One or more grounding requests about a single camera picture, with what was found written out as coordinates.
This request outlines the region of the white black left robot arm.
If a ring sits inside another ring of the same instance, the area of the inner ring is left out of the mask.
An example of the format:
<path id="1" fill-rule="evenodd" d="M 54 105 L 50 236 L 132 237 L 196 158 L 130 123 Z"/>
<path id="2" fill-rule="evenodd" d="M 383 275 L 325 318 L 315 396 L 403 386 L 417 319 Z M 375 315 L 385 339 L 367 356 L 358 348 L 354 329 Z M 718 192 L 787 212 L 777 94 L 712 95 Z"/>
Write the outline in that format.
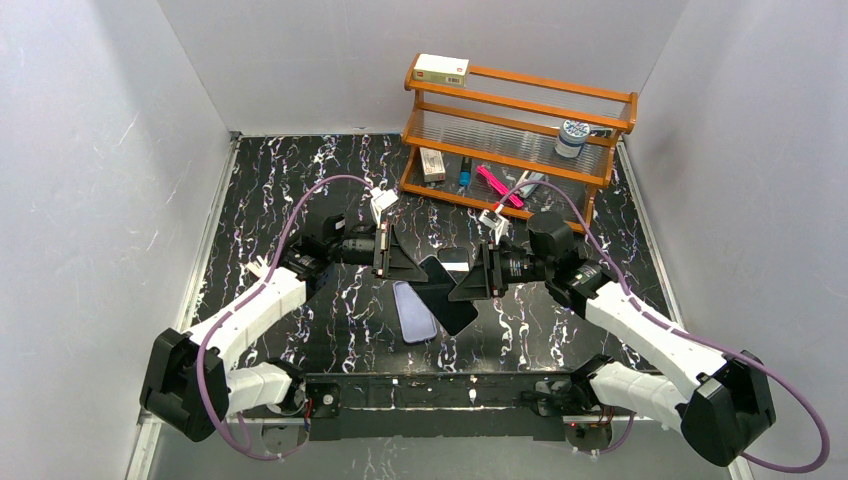
<path id="1" fill-rule="evenodd" d="M 392 224 L 346 227 L 343 215 L 331 216 L 318 232 L 289 240 L 279 259 L 258 263 L 257 282 L 211 318 L 157 336 L 141 407 L 194 442 L 208 438 L 228 417 L 255 407 L 301 412 L 308 401 L 299 367 L 270 360 L 241 368 L 238 361 L 274 324 L 313 298 L 338 265 L 368 266 L 388 281 L 428 279 Z"/>

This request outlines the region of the pink-edged black smartphone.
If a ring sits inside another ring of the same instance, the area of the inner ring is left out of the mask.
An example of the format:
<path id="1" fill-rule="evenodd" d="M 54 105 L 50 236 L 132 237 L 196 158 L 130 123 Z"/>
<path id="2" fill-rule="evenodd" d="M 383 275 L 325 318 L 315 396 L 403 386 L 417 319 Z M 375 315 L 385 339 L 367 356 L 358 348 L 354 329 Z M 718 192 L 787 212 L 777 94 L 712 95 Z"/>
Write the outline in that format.
<path id="1" fill-rule="evenodd" d="M 469 254 L 466 248 L 452 246 L 438 250 L 437 259 L 448 272 L 467 273 L 470 270 Z"/>

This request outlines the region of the blue-edged black smartphone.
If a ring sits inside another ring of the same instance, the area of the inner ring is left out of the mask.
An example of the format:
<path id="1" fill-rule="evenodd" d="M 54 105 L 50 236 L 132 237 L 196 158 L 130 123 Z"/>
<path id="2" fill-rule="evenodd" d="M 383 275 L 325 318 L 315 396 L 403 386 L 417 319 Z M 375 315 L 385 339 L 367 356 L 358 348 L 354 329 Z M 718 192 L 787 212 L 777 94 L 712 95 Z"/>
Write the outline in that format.
<path id="1" fill-rule="evenodd" d="M 449 299 L 457 283 L 435 256 L 425 257 L 419 267 L 427 281 L 413 282 L 413 290 L 443 329 L 450 336 L 458 335 L 478 317 L 477 308 L 471 301 Z"/>

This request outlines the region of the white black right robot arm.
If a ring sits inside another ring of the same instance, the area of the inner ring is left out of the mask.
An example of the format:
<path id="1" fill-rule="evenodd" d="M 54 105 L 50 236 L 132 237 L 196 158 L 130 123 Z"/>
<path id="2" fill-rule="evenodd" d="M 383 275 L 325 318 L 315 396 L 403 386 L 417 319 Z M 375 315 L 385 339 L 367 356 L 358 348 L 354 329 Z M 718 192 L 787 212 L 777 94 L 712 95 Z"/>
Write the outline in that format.
<path id="1" fill-rule="evenodd" d="M 480 222 L 496 238 L 482 243 L 451 301 L 503 296 L 512 284 L 541 282 L 549 295 L 588 322 L 607 330 L 657 368 L 644 373 L 597 355 L 571 373 L 562 387 L 537 398 L 574 408 L 622 407 L 679 432 L 703 459 L 727 466 L 776 421 L 766 375 L 735 358 L 683 338 L 676 324 L 626 292 L 602 264 L 578 252 L 571 226 L 552 211 L 532 215 L 530 246 L 503 234 L 506 219 L 486 210 Z"/>

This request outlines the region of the lavender phone case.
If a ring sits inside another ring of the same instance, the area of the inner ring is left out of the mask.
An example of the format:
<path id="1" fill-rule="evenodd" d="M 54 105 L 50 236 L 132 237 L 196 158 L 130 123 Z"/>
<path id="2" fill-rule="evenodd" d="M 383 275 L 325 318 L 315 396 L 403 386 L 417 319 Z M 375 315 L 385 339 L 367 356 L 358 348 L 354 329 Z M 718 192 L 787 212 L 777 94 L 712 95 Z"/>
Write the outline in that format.
<path id="1" fill-rule="evenodd" d="M 393 293 L 403 341 L 418 344 L 434 339 L 438 332 L 436 319 L 412 286 L 397 282 Z"/>

